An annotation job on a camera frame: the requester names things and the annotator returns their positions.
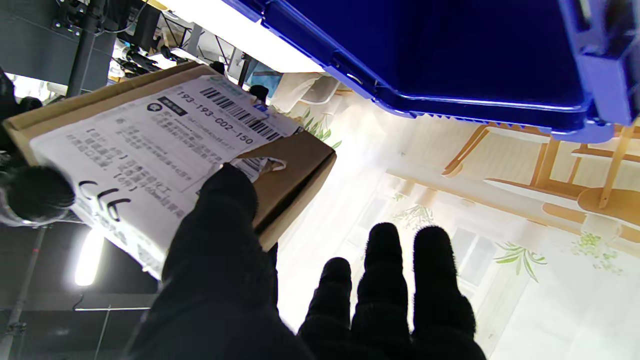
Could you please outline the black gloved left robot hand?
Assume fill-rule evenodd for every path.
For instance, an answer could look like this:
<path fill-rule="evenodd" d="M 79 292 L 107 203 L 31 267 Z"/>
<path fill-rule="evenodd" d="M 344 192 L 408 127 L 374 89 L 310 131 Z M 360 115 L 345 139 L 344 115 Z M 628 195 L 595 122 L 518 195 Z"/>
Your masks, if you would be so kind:
<path fill-rule="evenodd" d="M 421 228 L 413 242 L 413 326 L 403 251 L 392 223 L 369 233 L 358 301 L 342 257 L 324 265 L 294 333 L 277 309 L 277 272 L 253 228 L 258 195 L 224 164 L 179 225 L 161 289 L 126 360 L 484 360 L 470 301 L 458 288 L 448 233 Z"/>

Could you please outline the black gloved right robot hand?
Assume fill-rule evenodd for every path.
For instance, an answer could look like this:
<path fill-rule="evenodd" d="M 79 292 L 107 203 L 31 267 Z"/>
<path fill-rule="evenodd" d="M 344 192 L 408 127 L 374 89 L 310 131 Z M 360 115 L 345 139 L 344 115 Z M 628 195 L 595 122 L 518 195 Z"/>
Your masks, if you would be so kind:
<path fill-rule="evenodd" d="M 10 227 L 37 227 L 50 223 L 81 223 L 71 213 L 76 200 L 73 186 L 58 170 L 29 166 L 2 122 L 41 109 L 41 100 L 25 96 L 17 100 L 15 86 L 1 68 L 1 223 Z"/>

